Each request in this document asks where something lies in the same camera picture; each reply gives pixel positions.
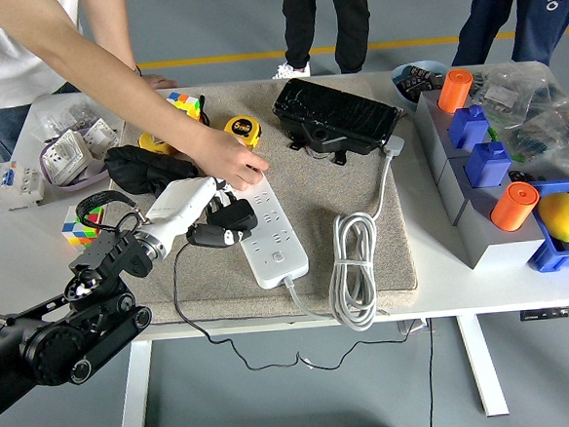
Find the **person's right hand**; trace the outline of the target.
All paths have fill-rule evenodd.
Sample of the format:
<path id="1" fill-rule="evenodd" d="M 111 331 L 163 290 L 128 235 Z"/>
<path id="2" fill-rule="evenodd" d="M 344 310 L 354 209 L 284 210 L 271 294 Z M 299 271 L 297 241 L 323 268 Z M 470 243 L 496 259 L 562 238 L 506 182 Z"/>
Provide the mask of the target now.
<path id="1" fill-rule="evenodd" d="M 266 159 L 225 132 L 204 127 L 193 140 L 185 153 L 206 175 L 222 178 L 237 190 L 259 183 L 270 167 Z"/>

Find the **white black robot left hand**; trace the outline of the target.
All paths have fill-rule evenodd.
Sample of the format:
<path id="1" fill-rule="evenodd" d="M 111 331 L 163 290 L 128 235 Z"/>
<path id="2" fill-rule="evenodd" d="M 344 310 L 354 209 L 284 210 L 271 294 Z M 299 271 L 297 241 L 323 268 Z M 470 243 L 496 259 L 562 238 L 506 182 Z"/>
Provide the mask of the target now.
<path id="1" fill-rule="evenodd" d="M 165 259 L 175 238 L 183 234 L 193 246 L 223 249 L 236 245 L 251 232 L 195 223 L 219 191 L 231 191 L 231 187 L 211 176 L 172 181 L 147 212 L 147 222 L 134 237 L 153 260 Z"/>

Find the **person's left hand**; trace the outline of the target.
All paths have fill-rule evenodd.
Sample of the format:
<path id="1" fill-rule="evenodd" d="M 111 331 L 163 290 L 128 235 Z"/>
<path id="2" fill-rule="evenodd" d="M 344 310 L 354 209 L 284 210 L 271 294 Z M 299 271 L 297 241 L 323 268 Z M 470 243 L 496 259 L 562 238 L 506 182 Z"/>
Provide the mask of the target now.
<path id="1" fill-rule="evenodd" d="M 143 75 L 141 79 L 155 90 L 175 89 L 178 86 L 175 80 L 170 80 L 165 76 L 157 74 Z"/>

